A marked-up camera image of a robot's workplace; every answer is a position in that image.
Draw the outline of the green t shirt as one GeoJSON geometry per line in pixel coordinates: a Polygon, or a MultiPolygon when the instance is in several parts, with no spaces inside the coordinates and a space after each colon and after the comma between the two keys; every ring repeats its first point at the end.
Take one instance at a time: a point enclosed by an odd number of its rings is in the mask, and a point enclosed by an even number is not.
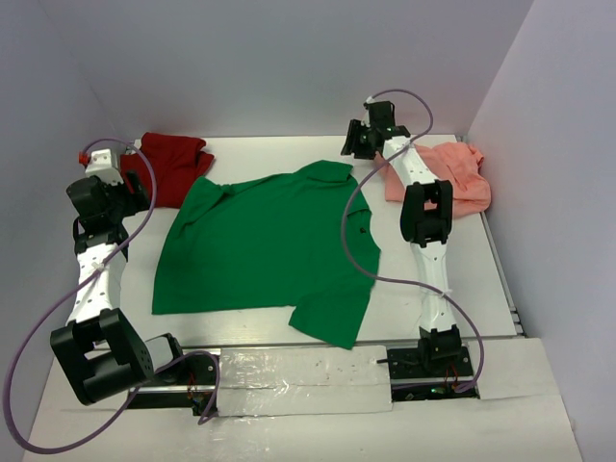
{"type": "Polygon", "coordinates": [[[354,346],[380,250],[348,164],[317,161],[236,184],[194,182],[156,269],[151,311],[291,307],[289,324],[354,346]]]}

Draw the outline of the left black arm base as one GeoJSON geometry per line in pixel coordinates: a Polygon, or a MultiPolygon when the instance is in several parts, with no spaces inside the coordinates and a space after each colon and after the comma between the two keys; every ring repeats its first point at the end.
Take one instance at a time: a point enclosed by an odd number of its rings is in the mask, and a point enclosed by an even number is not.
{"type": "Polygon", "coordinates": [[[208,410],[207,417],[213,417],[218,411],[216,402],[210,407],[208,403],[216,389],[218,359],[214,353],[190,355],[141,386],[128,408],[190,410],[194,417],[208,410]]]}

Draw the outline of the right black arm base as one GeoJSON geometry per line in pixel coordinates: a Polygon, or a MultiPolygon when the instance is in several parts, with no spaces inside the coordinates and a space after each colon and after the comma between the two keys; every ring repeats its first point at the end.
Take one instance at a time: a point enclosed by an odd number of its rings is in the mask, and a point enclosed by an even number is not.
{"type": "Polygon", "coordinates": [[[474,376],[465,346],[453,359],[428,366],[420,363],[417,347],[387,347],[386,356],[376,363],[388,367],[393,402],[479,398],[476,388],[457,392],[474,376]]]}

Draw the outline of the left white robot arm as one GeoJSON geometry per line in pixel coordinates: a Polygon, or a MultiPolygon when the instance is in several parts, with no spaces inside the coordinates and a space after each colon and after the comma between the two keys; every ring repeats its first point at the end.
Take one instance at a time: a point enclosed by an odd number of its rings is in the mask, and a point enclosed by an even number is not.
{"type": "Polygon", "coordinates": [[[143,340],[120,309],[129,236],[122,222],[150,205],[138,174],[131,170],[117,184],[89,176],[66,193],[78,213],[72,237],[80,288],[50,346],[75,396],[91,405],[157,376],[170,384],[181,381],[189,361],[178,341],[169,333],[143,340]]]}

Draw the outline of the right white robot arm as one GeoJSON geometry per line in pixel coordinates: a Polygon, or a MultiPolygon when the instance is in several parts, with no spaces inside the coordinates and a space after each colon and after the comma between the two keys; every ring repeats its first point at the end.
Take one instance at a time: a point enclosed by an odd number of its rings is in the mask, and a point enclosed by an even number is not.
{"type": "Polygon", "coordinates": [[[341,151],[372,160],[383,157],[403,186],[400,233],[410,244],[423,289],[417,360],[420,369],[438,376],[461,352],[462,342],[449,303],[447,243],[452,228],[453,186],[433,173],[420,156],[406,127],[396,123],[395,105],[369,98],[366,114],[353,119],[341,151]]]}

